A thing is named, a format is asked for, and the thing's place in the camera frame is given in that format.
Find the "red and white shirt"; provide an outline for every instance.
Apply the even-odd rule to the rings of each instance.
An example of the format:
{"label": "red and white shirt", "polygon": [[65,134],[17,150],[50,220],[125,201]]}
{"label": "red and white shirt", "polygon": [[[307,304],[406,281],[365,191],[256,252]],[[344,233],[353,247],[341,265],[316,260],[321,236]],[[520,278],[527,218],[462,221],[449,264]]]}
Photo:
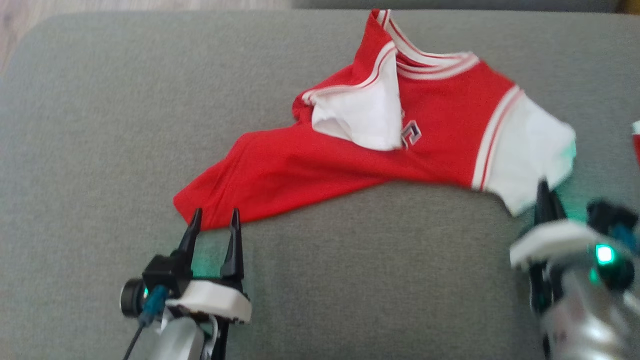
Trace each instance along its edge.
{"label": "red and white shirt", "polygon": [[188,221],[252,221],[393,180],[499,195],[513,215],[572,171],[573,129],[473,53],[430,54],[373,10],[351,65],[297,96],[297,122],[247,133],[179,192]]}
{"label": "red and white shirt", "polygon": [[640,165],[640,121],[636,121],[632,125],[634,130],[634,148],[636,148],[636,160],[638,161],[638,165]]}

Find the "white sleeve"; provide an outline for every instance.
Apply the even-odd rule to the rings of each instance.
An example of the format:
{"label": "white sleeve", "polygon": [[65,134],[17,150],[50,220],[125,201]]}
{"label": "white sleeve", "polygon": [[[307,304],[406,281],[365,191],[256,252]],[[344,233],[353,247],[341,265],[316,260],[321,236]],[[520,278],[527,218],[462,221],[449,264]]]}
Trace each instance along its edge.
{"label": "white sleeve", "polygon": [[382,59],[379,72],[373,72],[364,83],[320,89],[311,99],[314,103],[311,122],[317,132],[372,150],[402,147],[402,107],[395,56]]}
{"label": "white sleeve", "polygon": [[538,181],[555,188],[573,170],[575,131],[522,95],[496,133],[482,190],[497,194],[513,216],[536,201]]}

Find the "jersey number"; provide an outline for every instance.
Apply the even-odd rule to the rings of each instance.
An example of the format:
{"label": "jersey number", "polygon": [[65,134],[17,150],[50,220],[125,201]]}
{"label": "jersey number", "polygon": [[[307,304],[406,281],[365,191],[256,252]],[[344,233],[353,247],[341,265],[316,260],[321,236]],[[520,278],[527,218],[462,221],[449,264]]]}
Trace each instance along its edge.
{"label": "jersey number", "polygon": [[415,123],[415,120],[409,121],[402,130],[402,143],[404,148],[408,149],[409,145],[415,145],[421,136],[422,133],[420,132],[418,124]]}

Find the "robotic arm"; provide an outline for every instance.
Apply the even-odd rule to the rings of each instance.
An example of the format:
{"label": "robotic arm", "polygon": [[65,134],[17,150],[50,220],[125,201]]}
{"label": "robotic arm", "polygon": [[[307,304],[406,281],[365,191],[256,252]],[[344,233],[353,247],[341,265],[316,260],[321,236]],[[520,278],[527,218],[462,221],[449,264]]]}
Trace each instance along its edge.
{"label": "robotic arm", "polygon": [[632,359],[628,321],[640,307],[629,236],[637,215],[602,201],[588,214],[589,226],[568,220],[541,182],[534,227],[511,246],[511,266],[529,275],[547,359]]}
{"label": "robotic arm", "polygon": [[[124,359],[142,329],[160,322],[158,345],[150,360],[224,360],[231,323],[251,320],[251,302],[243,292],[244,263],[240,216],[234,210],[231,237],[220,277],[193,276],[191,262],[202,209],[197,209],[180,245],[171,255],[156,255],[142,278],[127,281],[120,294],[120,309],[138,318],[138,331]],[[211,324],[211,333],[202,329]]]}

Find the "gray couch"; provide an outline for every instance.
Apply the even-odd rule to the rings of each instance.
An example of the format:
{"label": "gray couch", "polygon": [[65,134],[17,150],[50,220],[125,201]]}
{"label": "gray couch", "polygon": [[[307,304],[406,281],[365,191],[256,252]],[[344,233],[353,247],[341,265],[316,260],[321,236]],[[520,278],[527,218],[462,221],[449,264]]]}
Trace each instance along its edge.
{"label": "gray couch", "polygon": [[[87,14],[30,32],[0,85],[2,359],[121,358],[136,324],[120,288],[182,235],[173,195],[243,133],[292,124],[294,97],[349,63],[366,16]],[[395,16],[419,47],[475,51],[575,128],[571,217],[599,196],[640,209],[640,18]],[[228,359],[543,359],[509,268],[530,220],[491,195],[389,183],[246,224],[253,319]],[[200,238],[197,274],[215,274],[227,240]]]}
{"label": "gray couch", "polygon": [[619,0],[292,0],[296,8],[476,9],[545,12],[614,12]]}

